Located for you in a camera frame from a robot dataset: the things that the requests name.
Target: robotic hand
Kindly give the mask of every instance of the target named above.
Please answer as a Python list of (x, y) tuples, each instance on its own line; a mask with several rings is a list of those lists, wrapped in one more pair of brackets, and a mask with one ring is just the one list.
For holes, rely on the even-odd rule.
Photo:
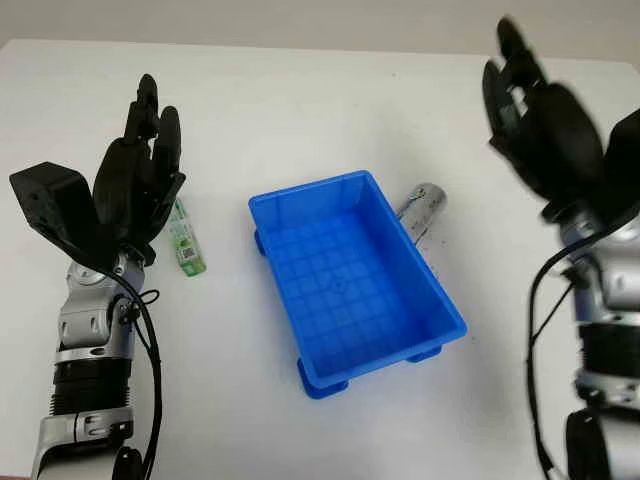
[[(482, 88), (491, 145), (558, 224), (565, 248), (538, 272), (529, 299), (527, 390), (536, 450), (546, 478), (554, 468), (542, 439), (535, 395), (535, 293), (568, 257), (582, 340), (576, 391), (587, 408), (566, 424), (573, 480), (640, 478), (640, 109), (611, 132), (606, 153), (571, 91), (549, 83), (507, 18), (498, 24), (505, 65), (484, 69)], [(515, 99), (519, 90), (523, 101)]]
[[(185, 180), (179, 160), (178, 112), (167, 107), (158, 117), (156, 83), (144, 75), (124, 136), (109, 146), (93, 195), (80, 173), (48, 162), (10, 177), (29, 225), (73, 260), (69, 297), (58, 319), (51, 416), (40, 425), (34, 480), (140, 480), (151, 474), (162, 418), (160, 355), (149, 302), (138, 292), (144, 267), (155, 259), (149, 242)], [(140, 334), (140, 315), (148, 343)], [(134, 328), (154, 377), (153, 426), (144, 459), (123, 446), (133, 434), (127, 384)]]

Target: wire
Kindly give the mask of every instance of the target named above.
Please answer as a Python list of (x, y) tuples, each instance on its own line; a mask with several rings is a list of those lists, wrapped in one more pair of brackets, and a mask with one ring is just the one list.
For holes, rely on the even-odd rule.
[(542, 331), (545, 329), (545, 327), (549, 324), (549, 322), (551, 321), (551, 319), (553, 318), (553, 316), (555, 315), (556, 311), (558, 310), (558, 308), (560, 308), (560, 305), (562, 305), (562, 302), (564, 301), (565, 298), (567, 298), (567, 295), (569, 295), (569, 292), (571, 292), (571, 290), (573, 290), (573, 283), (570, 283), (569, 286), (566, 288), (566, 290), (564, 291), (564, 293), (560, 296), (560, 298), (558, 299), (558, 301), (556, 302), (556, 304), (553, 306), (553, 308), (551, 309), (551, 311), (549, 312), (549, 315), (547, 315), (547, 318), (545, 318), (544, 322), (542, 322), (542, 325), (540, 325), (540, 328), (538, 328), (538, 331), (536, 332), (536, 334), (533, 336), (533, 343), (536, 343), (536, 340), (538, 340), (538, 337), (540, 336), (540, 334), (542, 333)]
[[(151, 321), (151, 315), (149, 314), (147, 304), (142, 299), (142, 296), (138, 294), (136, 289), (128, 281), (108, 269), (102, 268), (98, 265), (93, 265), (92, 262), (87, 262), (84, 255), (77, 255), (77, 258), (85, 260), (78, 263), (81, 263), (98, 273), (102, 273), (114, 282), (118, 283), (131, 296), (131, 300), (137, 305), (144, 320), (144, 325), (149, 338), (148, 344), (145, 342), (145, 349), (149, 356), (151, 373), (153, 376), (153, 420), (151, 424), (151, 433), (149, 434), (149, 442), (147, 444), (147, 451), (145, 452), (144, 459), (142, 461), (144, 478), (148, 480), (151, 477), (151, 471), (153, 470), (153, 464), (155, 462), (158, 438), (160, 436), (160, 425), (162, 423), (162, 372), (160, 369), (160, 350), (158, 347), (156, 332), (153, 328), (153, 322)], [(153, 292), (153, 290), (144, 292), (143, 295), (151, 292)], [(155, 302), (160, 296), (159, 291), (155, 290), (155, 292), (157, 292), (156, 297), (153, 300), (150, 300), (149, 303)], [(137, 322), (136, 330), (138, 330), (138, 332), (140, 331)]]
[(160, 298), (160, 290), (158, 290), (157, 288), (152, 288), (152, 289), (146, 290), (146, 291), (144, 291), (144, 292), (142, 292), (140, 294), (140, 298), (144, 298), (147, 295), (151, 295), (152, 293), (155, 295), (155, 297), (153, 297), (151, 300), (147, 300), (146, 302), (144, 302), (145, 305), (151, 305), (156, 300), (158, 300)]
[[(563, 248), (558, 253), (549, 258), (543, 265), (540, 267), (540, 270), (536, 273), (533, 282), (531, 282), (531, 289), (529, 290), (529, 311), (528, 311), (528, 321), (527, 321), (527, 360), (526, 360), (526, 377), (527, 377), (527, 397), (529, 400), (529, 410), (531, 411), (531, 423), (533, 427), (534, 440), (536, 445), (536, 453), (538, 455), (538, 461), (540, 462), (540, 467), (542, 468), (542, 473), (546, 480), (550, 480), (549, 470), (555, 469), (558, 470), (547, 451), (544, 440), (542, 437), (542, 429), (540, 428), (539, 421), (539, 409), (538, 409), (538, 398), (536, 393), (536, 381), (535, 381), (535, 357), (534, 357), (534, 346), (537, 340), (536, 335), (534, 335), (534, 326), (535, 326), (535, 303), (536, 303), (536, 293), (538, 291), (538, 287), (540, 286), (540, 282), (544, 276), (551, 270), (555, 264), (557, 264), (560, 260), (565, 258), (567, 255), (570, 255), (581, 248), (588, 247), (593, 245), (598, 240), (603, 239), (604, 237), (610, 235), (615, 232), (619, 228), (619, 225), (611, 225), (607, 229), (602, 230), (600, 232), (596, 232), (586, 238), (578, 240), (575, 243)], [(546, 326), (543, 324), (540, 327), (540, 330), (537, 334), (541, 333), (542, 328)]]
[[(156, 288), (152, 288), (151, 290), (147, 290), (146, 292), (142, 292), (140, 294), (140, 298), (144, 298), (147, 295), (150, 295), (152, 293), (155, 294), (155, 297), (153, 297), (151, 300), (147, 300), (146, 302), (144, 302), (145, 305), (151, 305), (156, 300), (158, 300), (160, 298), (160, 290), (158, 290)], [(150, 349), (149, 343), (146, 341), (146, 339), (144, 338), (144, 335), (140, 331), (140, 325), (138, 324), (137, 315), (133, 319), (133, 325), (136, 327), (136, 332), (138, 333), (138, 338), (140, 339), (140, 343), (142, 343), (142, 345), (144, 346), (144, 348), (145, 348), (145, 350), (147, 351), (147, 354), (148, 354), (149, 353), (149, 349)]]

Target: white tabletop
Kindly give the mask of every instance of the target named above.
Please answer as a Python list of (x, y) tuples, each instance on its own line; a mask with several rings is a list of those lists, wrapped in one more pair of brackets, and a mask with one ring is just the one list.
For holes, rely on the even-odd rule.
[[(0, 51), (0, 473), (27, 474), (47, 414), (68, 259), (28, 228), (10, 173), (41, 161), (90, 184), (123, 132), (141, 74), (182, 121), (180, 192), (208, 264), (186, 278), (166, 233), (145, 286), (163, 359), (165, 419), (154, 478), (537, 479), (523, 376), (525, 301), (557, 248), (543, 202), (487, 145), (478, 56), (13, 41)], [(549, 60), (602, 132), (640, 103), (627, 64)], [(419, 364), (309, 399), (250, 196), (368, 169), (394, 207), (421, 181), (449, 204), (422, 245), (469, 327)], [(559, 295), (545, 283), (540, 311)], [(569, 304), (540, 349), (546, 437), (564, 462), (578, 343)], [(150, 370), (132, 377), (144, 448)]]

